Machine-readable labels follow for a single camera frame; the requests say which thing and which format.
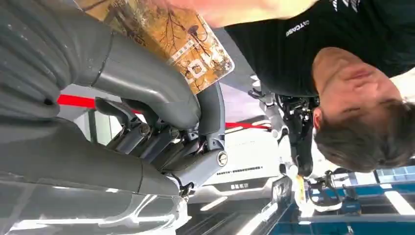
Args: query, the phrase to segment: black t-shirt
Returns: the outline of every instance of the black t-shirt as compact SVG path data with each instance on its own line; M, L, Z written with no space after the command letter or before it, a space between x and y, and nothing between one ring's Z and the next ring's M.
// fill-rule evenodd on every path
M324 47L350 51L389 77L415 66L413 0L320 0L289 20L241 23L226 31L276 94L317 95L311 68Z

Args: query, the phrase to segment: ceiling light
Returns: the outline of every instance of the ceiling light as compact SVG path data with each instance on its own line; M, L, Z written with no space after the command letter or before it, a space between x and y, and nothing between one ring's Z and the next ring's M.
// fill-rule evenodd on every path
M222 202L224 202L227 198L228 198L228 197L220 197L220 198L218 198L218 199L214 200L213 202L211 202L211 203L207 204L206 206L202 207L202 208L200 209L200 211L204 212L204 211L210 210L210 209L212 209L213 207L216 207L217 205L219 205L219 204L221 204Z
M383 189L391 189L392 185L391 184L381 184L380 187L383 188Z
M311 222L310 221L300 221L299 225L310 225Z
M415 210L397 191L387 191L385 196L389 199L395 209L402 215L414 215Z

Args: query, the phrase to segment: patterned card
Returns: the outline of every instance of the patterned card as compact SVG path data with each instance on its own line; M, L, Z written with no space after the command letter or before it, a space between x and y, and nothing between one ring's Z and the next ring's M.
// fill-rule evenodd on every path
M234 68L208 24L194 11L151 0L74 0L89 15L110 25L177 69L194 94Z

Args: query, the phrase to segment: man's arm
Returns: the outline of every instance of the man's arm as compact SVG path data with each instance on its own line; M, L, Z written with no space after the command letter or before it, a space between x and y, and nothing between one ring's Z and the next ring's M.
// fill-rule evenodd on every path
M196 10L213 27L297 16L318 0L167 0Z

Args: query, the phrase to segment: red stripe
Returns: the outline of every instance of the red stripe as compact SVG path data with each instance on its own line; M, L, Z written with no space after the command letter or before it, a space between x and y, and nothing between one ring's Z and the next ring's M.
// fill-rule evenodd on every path
M62 94L58 98L58 104L60 105L68 105L68 106L75 106L75 107L82 107L88 109L95 109L95 100L92 98L87 97L80 97L75 95L69 94ZM256 128L256 129L269 129L266 126L252 126L250 123L239 123L239 122L227 122L226 128L235 128L241 126L244 129L248 128Z

